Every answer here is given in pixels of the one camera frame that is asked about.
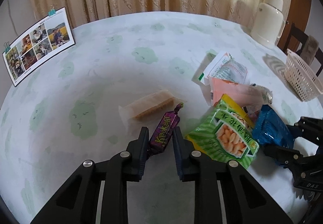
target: fuzzy cushion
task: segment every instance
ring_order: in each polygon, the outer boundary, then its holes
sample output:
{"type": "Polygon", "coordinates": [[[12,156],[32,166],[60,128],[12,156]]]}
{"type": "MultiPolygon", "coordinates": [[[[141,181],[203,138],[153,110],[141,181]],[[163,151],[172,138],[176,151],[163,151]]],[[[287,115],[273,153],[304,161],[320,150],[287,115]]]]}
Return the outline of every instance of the fuzzy cushion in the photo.
{"type": "Polygon", "coordinates": [[[316,52],[318,51],[319,48],[319,43],[318,41],[313,37],[313,36],[309,36],[303,51],[300,54],[300,57],[308,64],[310,65],[316,55],[316,52]]]}

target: green snack bag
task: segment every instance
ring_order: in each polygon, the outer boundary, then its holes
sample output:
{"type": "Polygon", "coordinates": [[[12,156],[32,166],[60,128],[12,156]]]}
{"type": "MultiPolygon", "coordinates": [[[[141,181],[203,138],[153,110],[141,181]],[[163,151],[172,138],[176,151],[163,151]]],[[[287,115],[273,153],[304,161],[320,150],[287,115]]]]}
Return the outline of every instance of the green snack bag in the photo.
{"type": "Polygon", "coordinates": [[[185,138],[211,159],[220,162],[234,159],[247,169],[259,149],[252,139],[253,127],[243,109],[224,94],[207,119],[185,138]]]}

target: green binder clip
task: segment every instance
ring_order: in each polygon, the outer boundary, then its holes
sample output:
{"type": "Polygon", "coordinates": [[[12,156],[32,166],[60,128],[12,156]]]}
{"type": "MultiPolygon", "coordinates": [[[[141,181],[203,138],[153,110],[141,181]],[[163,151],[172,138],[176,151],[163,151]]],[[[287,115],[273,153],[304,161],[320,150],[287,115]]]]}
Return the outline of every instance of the green binder clip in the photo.
{"type": "Polygon", "coordinates": [[[7,54],[7,52],[9,52],[9,51],[10,51],[10,44],[9,44],[9,42],[4,43],[4,44],[3,44],[3,46],[5,47],[4,52],[7,54]]]}
{"type": "Polygon", "coordinates": [[[56,10],[54,9],[54,6],[51,6],[50,11],[48,12],[48,16],[52,16],[54,14],[56,14],[56,10]]]}

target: thermos lid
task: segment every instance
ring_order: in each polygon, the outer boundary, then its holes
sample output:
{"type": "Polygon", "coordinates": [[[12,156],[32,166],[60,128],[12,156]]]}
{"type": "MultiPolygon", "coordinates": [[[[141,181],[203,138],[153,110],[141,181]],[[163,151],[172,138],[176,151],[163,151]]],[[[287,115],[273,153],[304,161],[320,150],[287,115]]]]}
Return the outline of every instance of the thermos lid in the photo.
{"type": "Polygon", "coordinates": [[[283,10],[283,0],[264,0],[264,3],[275,7],[279,11],[283,10]]]}

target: photograph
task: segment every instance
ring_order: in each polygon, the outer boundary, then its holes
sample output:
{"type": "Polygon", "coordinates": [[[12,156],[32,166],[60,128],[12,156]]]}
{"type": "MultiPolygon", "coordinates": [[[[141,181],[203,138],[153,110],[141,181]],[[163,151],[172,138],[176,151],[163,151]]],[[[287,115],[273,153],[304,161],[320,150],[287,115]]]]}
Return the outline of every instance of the photograph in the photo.
{"type": "Polygon", "coordinates": [[[46,38],[45,40],[41,41],[39,44],[37,44],[34,47],[34,51],[36,53],[36,57],[37,59],[41,59],[42,57],[44,57],[45,55],[49,54],[50,52],[52,52],[52,48],[50,46],[50,42],[48,40],[48,38],[46,38]]]}
{"type": "Polygon", "coordinates": [[[41,40],[47,37],[45,25],[42,24],[41,26],[38,26],[35,30],[33,30],[30,33],[30,38],[33,43],[33,45],[36,45],[39,43],[41,40]]]}
{"type": "Polygon", "coordinates": [[[14,78],[14,80],[16,80],[25,72],[22,66],[22,62],[19,58],[17,47],[13,47],[9,52],[7,52],[5,58],[7,60],[12,77],[14,78]]]}
{"type": "Polygon", "coordinates": [[[25,55],[23,55],[21,59],[26,70],[37,62],[37,57],[33,49],[29,50],[25,55]]]}
{"type": "Polygon", "coordinates": [[[31,40],[30,40],[29,35],[26,35],[22,39],[22,45],[23,45],[23,49],[22,49],[22,52],[21,52],[22,55],[33,47],[33,45],[31,44],[31,40]]]}
{"type": "Polygon", "coordinates": [[[45,22],[47,33],[53,50],[70,41],[68,36],[64,14],[57,14],[45,22]]]}
{"type": "Polygon", "coordinates": [[[23,51],[22,41],[19,41],[19,42],[15,45],[15,47],[17,47],[17,50],[18,50],[19,55],[20,55],[20,56],[22,56],[22,55],[23,55],[23,53],[22,53],[22,51],[23,51]]]}

